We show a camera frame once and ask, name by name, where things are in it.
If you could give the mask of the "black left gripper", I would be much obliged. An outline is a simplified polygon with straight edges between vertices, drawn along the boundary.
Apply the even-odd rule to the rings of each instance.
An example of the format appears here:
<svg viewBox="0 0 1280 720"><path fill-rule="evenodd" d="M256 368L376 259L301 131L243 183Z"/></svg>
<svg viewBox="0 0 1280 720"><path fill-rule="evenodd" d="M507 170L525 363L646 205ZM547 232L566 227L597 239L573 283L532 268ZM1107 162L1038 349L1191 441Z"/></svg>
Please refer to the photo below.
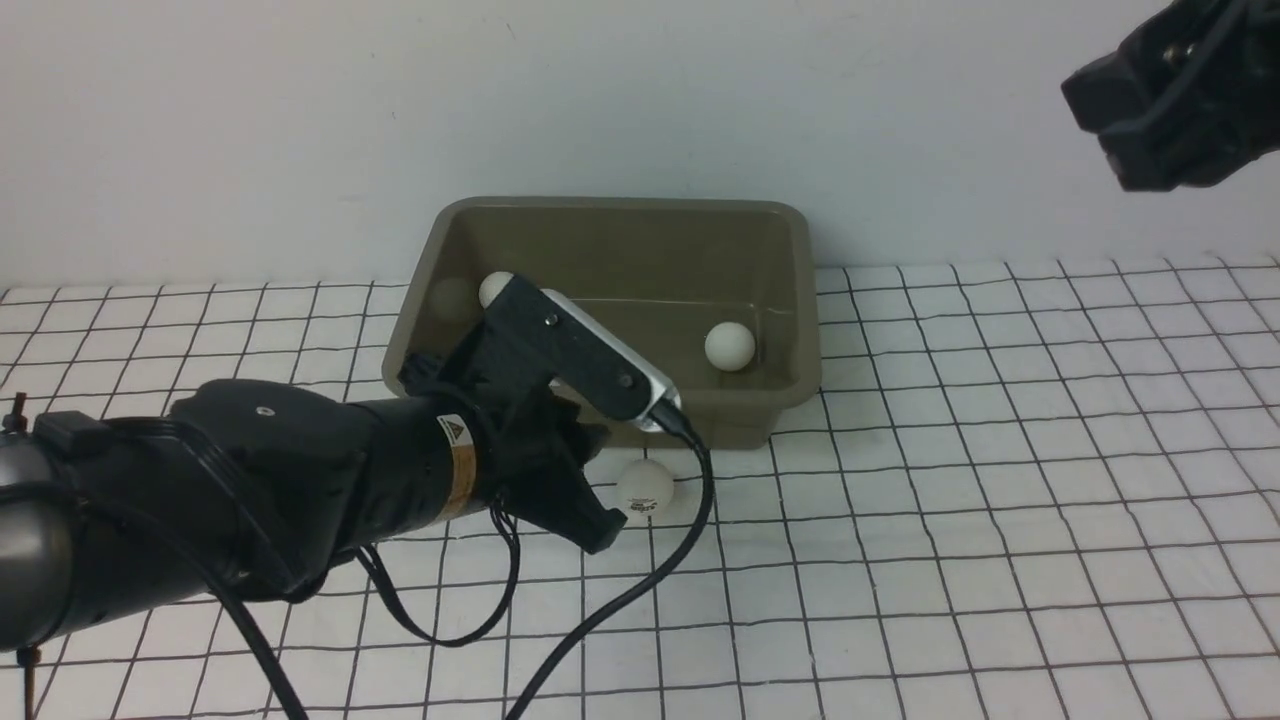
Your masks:
<svg viewBox="0 0 1280 720"><path fill-rule="evenodd" d="M438 520L498 509L585 553L608 550L628 519L600 502L585 466L608 445L609 429L585 421L579 404L527 372L488 369L486 360L479 350L448 359L408 354L399 370L408 396L461 406L436 413L453 442L451 488Z"/></svg>

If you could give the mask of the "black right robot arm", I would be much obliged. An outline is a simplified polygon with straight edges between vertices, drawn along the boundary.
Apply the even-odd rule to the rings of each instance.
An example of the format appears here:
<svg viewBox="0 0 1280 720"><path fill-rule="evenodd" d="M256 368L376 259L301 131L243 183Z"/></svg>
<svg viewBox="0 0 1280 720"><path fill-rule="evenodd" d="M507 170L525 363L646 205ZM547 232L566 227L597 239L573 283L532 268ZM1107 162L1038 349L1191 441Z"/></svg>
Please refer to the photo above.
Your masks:
<svg viewBox="0 0 1280 720"><path fill-rule="evenodd" d="M1061 86L1128 192L1208 188L1279 146L1279 5L1174 1Z"/></svg>

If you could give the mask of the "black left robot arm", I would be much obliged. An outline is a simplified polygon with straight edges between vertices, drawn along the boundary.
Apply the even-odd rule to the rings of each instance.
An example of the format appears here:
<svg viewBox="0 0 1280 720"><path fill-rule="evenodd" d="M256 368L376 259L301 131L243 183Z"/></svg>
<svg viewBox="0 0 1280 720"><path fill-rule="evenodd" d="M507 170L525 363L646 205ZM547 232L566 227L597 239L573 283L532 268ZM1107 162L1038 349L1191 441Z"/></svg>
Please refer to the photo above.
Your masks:
<svg viewBox="0 0 1280 720"><path fill-rule="evenodd" d="M585 465L608 430L532 380L406 359L404 396L343 404L220 379L165 416L3 416L3 648L202 593L137 516L184 543L243 602L297 603L358 550L489 507L586 553L625 515Z"/></svg>

